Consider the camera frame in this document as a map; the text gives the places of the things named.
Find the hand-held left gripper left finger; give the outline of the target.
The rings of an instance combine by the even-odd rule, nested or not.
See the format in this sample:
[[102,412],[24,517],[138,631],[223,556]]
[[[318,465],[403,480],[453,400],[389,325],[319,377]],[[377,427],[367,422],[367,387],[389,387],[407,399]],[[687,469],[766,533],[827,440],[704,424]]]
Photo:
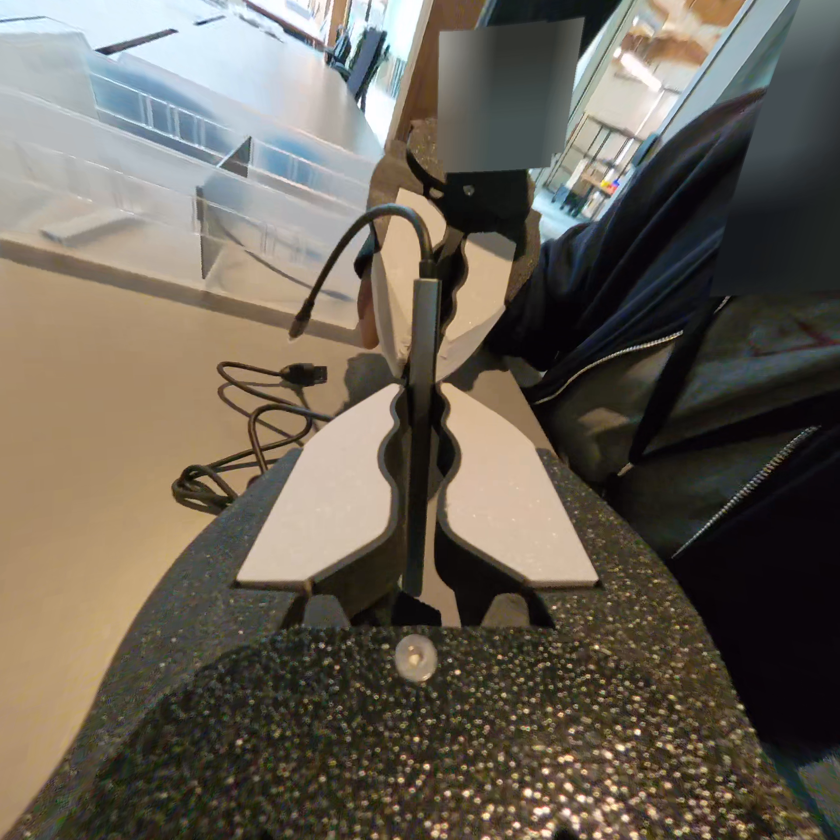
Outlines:
[[405,403],[389,384],[305,444],[238,586],[331,596],[349,619],[395,591],[407,563]]

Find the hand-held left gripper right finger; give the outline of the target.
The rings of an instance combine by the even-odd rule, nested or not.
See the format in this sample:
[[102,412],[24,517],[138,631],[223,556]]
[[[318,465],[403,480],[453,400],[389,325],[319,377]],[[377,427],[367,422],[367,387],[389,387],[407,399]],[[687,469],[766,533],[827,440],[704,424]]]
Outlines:
[[541,594],[600,582],[571,517],[519,428],[455,385],[438,393],[434,561],[459,622],[480,625],[499,595],[517,595],[525,623],[550,625]]

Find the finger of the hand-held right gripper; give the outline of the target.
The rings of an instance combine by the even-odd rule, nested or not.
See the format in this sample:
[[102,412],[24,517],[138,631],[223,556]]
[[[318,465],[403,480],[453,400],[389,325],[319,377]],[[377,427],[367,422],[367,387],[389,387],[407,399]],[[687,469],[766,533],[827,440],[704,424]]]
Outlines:
[[436,379],[444,380],[476,352],[505,307],[513,241],[496,232],[468,234],[455,252],[444,292]]
[[[401,187],[395,204],[414,210],[427,226],[433,251],[445,239],[446,222],[422,194]],[[392,217],[371,264],[371,287],[379,348],[391,372],[401,377],[412,345],[413,287],[421,258],[413,226]]]

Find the grey usb hub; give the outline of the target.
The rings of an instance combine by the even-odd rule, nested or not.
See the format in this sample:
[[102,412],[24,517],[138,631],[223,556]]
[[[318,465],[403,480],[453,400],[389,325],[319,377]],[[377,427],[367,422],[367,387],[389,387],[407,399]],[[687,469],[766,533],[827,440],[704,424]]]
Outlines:
[[357,217],[334,246],[288,330],[289,340],[306,332],[314,304],[332,268],[352,239],[365,226],[381,217],[399,217],[414,231],[419,246],[418,278],[413,284],[412,346],[406,380],[407,424],[410,451],[406,477],[406,566],[402,588],[420,596],[424,583],[427,526],[427,494],[432,454],[432,432],[436,365],[440,326],[441,285],[437,276],[434,248],[426,223],[412,208],[386,203],[373,206]]

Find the clear plastic organizer box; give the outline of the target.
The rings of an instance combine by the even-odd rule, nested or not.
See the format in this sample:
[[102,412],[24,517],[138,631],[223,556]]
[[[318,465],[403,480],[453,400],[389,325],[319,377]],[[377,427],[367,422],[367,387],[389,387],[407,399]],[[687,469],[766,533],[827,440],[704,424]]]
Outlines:
[[2,257],[286,327],[382,146],[299,43],[220,19],[106,56],[2,17]]

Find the person's right hand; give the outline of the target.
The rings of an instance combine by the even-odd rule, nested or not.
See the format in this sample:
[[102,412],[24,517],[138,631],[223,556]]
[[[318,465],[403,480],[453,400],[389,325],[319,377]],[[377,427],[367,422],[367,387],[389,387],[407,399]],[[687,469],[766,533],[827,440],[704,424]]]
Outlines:
[[375,300],[371,281],[371,267],[364,270],[357,297],[358,332],[365,350],[375,350],[380,343],[375,319]]

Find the metal shelf rack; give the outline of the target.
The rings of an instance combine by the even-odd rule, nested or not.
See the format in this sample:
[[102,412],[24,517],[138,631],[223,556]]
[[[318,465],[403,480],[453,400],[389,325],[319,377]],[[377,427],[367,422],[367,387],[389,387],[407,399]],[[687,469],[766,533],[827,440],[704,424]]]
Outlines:
[[574,219],[597,219],[657,139],[656,133],[641,136],[586,113],[560,156],[551,204]]

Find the person's torso in zip jacket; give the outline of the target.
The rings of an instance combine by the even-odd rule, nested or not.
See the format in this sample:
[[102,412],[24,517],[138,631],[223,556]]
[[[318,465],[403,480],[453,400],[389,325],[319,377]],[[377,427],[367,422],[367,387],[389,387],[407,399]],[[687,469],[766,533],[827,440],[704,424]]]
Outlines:
[[838,746],[838,292],[731,299],[533,408],[666,562],[762,740]]

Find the wooden post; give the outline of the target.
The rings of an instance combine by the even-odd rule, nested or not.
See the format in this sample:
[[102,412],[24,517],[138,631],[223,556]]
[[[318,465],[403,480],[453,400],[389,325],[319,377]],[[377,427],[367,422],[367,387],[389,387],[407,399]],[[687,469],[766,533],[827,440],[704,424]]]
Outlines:
[[385,140],[407,140],[415,121],[434,119],[438,99],[438,33],[443,2],[423,1]]

